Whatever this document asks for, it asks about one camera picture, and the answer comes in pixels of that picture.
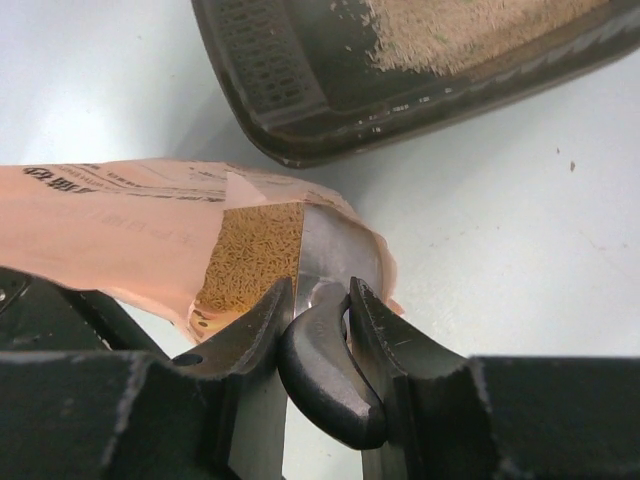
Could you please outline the pink cat litter bag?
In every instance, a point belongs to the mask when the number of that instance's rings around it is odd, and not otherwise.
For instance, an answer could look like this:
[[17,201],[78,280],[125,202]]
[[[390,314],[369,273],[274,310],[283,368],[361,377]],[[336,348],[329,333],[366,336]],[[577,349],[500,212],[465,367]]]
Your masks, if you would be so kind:
[[280,278],[298,308],[363,279],[390,302],[385,240],[335,191],[224,162],[3,166],[1,263],[97,290],[203,342]]

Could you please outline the silver metal scoop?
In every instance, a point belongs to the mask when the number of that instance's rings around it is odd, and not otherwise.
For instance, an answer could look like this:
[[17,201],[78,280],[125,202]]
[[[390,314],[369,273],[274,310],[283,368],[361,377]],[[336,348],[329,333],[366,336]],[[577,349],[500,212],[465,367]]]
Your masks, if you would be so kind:
[[304,206],[294,318],[278,347],[280,378],[314,425],[352,449],[371,450],[386,439],[386,418],[348,347],[352,278],[382,291],[373,233],[327,206]]

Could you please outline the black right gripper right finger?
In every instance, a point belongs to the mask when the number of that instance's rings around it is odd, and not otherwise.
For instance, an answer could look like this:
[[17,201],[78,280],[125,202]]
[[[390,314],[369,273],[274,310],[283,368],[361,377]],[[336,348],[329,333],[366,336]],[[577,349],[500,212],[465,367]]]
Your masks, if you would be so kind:
[[633,357],[463,357],[350,287],[356,362],[381,399],[387,438],[367,479],[635,479]]

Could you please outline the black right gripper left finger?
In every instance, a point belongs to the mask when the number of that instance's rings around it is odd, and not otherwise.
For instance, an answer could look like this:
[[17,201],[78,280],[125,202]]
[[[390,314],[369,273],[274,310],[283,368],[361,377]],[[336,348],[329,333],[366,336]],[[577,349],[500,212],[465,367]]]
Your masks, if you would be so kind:
[[3,351],[5,479],[278,479],[292,317],[280,280],[175,358],[139,350]]

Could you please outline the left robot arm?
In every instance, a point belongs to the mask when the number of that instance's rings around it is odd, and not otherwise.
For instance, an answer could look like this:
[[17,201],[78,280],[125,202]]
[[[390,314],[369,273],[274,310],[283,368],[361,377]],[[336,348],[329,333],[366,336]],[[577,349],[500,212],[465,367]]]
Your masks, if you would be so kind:
[[1,270],[3,351],[139,350],[167,355],[111,297]]

